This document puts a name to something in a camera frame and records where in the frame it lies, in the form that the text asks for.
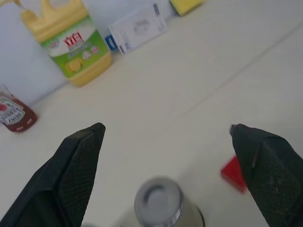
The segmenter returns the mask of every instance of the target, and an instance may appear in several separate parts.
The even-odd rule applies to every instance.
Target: white wall
[[[53,0],[62,5],[68,0]],[[95,25],[103,37],[107,26],[139,6],[158,2],[161,13],[168,19],[173,15],[169,0],[84,0]],[[40,0],[24,0],[26,8],[39,13]],[[66,80],[42,47],[33,39],[19,17],[14,4],[0,8],[0,83],[27,104],[33,104],[64,85]]]

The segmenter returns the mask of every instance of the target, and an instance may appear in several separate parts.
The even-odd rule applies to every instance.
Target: plastic bottle
[[[8,2],[22,7],[19,0],[4,0],[0,6]],[[60,8],[42,0],[41,12],[37,17],[26,9],[22,21],[72,84],[82,86],[111,65],[111,54],[81,0]]]
[[[22,132],[37,120],[35,112],[0,85],[0,122],[12,132]]]

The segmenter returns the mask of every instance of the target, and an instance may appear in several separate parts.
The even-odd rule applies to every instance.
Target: red block
[[[245,193],[247,186],[244,182],[240,164],[236,156],[221,170],[221,177],[241,193]]]

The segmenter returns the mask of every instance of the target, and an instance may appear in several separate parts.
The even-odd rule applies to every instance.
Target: table surface
[[[0,127],[0,216],[65,137],[101,122],[84,223],[117,226],[140,185],[164,175],[199,205],[207,226],[267,226],[220,168],[234,155],[232,123],[278,134],[303,155],[302,9],[297,0],[209,0],[163,36],[115,55],[93,82],[35,105],[39,120],[25,133]]]

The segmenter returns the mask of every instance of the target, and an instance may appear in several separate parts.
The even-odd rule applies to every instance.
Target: ketchup bottle
[[[37,120],[35,112],[0,85],[0,122],[12,132],[22,132]]]

